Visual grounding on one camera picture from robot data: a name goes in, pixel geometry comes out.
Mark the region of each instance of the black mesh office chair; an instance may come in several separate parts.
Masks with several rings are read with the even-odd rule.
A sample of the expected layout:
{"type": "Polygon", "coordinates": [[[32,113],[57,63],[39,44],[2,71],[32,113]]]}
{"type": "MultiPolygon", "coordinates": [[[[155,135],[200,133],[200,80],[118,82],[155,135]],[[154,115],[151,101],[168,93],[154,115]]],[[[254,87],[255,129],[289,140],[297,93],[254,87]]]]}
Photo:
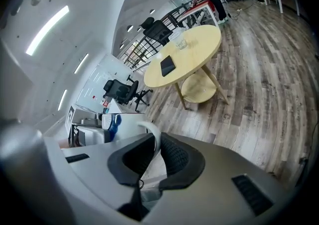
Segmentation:
{"type": "Polygon", "coordinates": [[[142,98],[148,93],[148,92],[153,92],[153,90],[149,89],[147,91],[141,91],[139,93],[137,93],[137,89],[139,86],[139,81],[133,81],[131,80],[130,76],[128,77],[129,81],[133,82],[133,84],[130,85],[126,85],[123,84],[121,82],[119,82],[118,80],[108,80],[108,82],[106,82],[105,86],[104,86],[104,90],[105,90],[105,95],[103,96],[103,98],[105,97],[113,97],[118,103],[120,104],[128,104],[134,97],[136,97],[136,107],[135,107],[135,111],[138,111],[138,106],[139,103],[142,102],[144,104],[146,104],[147,106],[149,106],[150,104],[146,103],[142,98]]]}
{"type": "Polygon", "coordinates": [[[141,24],[141,27],[145,29],[143,34],[165,46],[169,42],[168,37],[173,32],[162,21],[156,20],[152,22],[152,19],[154,20],[153,17],[148,17],[145,22],[141,24]]]}

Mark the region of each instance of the headrest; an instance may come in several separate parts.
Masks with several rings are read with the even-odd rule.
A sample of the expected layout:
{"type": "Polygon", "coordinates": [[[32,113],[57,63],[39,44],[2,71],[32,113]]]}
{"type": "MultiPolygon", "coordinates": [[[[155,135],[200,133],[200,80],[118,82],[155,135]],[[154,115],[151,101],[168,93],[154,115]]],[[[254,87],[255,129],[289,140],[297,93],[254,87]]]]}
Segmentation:
{"type": "Polygon", "coordinates": [[[105,90],[105,92],[109,92],[112,86],[113,86],[113,80],[108,80],[108,82],[106,82],[103,89],[105,90]]]}
{"type": "Polygon", "coordinates": [[[142,24],[141,27],[143,29],[148,29],[154,23],[154,17],[148,17],[142,24]]]}

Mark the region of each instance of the table lower shelf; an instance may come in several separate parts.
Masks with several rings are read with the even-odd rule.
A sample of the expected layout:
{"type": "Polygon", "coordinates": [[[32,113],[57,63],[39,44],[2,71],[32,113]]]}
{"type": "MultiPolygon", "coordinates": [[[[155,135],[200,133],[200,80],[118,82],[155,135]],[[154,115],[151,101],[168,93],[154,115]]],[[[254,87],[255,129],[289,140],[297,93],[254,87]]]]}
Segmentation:
{"type": "Polygon", "coordinates": [[[216,86],[203,70],[198,70],[188,77],[182,87],[183,98],[190,103],[203,103],[213,97],[216,86]]]}

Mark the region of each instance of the cup handle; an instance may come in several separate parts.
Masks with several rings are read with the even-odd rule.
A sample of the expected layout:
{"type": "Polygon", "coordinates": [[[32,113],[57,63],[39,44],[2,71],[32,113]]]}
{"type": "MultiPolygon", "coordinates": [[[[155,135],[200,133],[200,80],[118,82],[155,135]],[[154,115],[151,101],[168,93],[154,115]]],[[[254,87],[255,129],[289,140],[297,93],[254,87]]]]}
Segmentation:
{"type": "Polygon", "coordinates": [[[154,125],[151,122],[147,122],[147,121],[138,121],[137,122],[138,126],[141,127],[146,127],[148,130],[151,131],[151,133],[155,136],[155,142],[156,142],[156,146],[155,146],[155,150],[154,150],[154,156],[153,158],[156,157],[156,155],[159,153],[160,151],[160,135],[161,135],[161,131],[159,130],[159,128],[154,125]]]}

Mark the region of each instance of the wooden tabletop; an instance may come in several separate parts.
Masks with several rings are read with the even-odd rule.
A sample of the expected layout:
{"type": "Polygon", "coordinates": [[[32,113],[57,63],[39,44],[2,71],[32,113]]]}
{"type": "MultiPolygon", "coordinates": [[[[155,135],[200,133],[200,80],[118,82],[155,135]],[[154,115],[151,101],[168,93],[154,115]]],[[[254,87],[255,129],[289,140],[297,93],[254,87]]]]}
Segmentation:
{"type": "Polygon", "coordinates": [[[212,25],[201,25],[185,31],[187,47],[179,50],[170,41],[166,44],[148,66],[144,83],[148,87],[165,87],[179,82],[207,63],[218,50],[221,43],[220,30],[212,25]],[[163,77],[160,62],[171,56],[176,69],[163,77]]]}

